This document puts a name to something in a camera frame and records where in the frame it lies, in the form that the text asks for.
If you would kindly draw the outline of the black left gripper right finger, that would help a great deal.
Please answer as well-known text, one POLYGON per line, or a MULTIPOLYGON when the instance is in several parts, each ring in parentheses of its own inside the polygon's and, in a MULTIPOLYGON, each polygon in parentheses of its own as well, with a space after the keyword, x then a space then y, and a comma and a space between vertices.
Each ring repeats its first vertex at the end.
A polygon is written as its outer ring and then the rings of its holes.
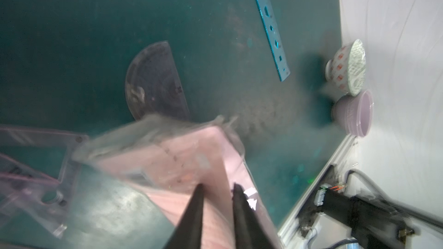
POLYGON ((250 207, 242 186, 237 183, 233 188, 233 215, 236 249, 274 249, 250 207))

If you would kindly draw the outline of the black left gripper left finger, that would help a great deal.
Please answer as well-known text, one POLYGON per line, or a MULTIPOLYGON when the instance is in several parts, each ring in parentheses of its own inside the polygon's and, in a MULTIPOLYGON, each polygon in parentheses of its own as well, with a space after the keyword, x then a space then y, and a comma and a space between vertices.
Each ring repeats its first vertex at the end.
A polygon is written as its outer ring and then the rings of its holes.
POLYGON ((198 184, 190 201, 164 246, 165 249, 200 249, 203 232, 204 186, 198 184))

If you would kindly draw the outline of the pink package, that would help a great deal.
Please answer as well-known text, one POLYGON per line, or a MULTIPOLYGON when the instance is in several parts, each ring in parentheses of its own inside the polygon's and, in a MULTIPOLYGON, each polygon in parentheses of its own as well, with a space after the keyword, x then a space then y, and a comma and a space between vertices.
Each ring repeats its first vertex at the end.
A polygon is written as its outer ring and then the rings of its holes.
POLYGON ((245 161, 238 134, 218 116, 206 123, 158 114, 124 125, 80 145, 74 161, 87 164, 144 193, 174 225, 197 185, 205 191, 202 247, 235 247, 232 194, 242 186, 250 208, 271 244, 278 232, 263 205, 245 161))

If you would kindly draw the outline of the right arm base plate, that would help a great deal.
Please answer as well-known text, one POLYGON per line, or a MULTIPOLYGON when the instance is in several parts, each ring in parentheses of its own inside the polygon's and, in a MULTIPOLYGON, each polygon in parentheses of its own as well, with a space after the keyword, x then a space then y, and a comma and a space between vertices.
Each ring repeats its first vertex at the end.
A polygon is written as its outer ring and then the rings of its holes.
POLYGON ((357 169, 346 172, 344 184, 323 184, 314 200, 318 215, 325 214, 351 230, 351 238, 331 247, 358 244, 364 249, 404 249, 419 229, 410 219, 443 231, 443 221, 419 209, 393 202, 367 175, 357 169), (371 196, 347 196, 350 177, 356 176, 371 190, 371 196))

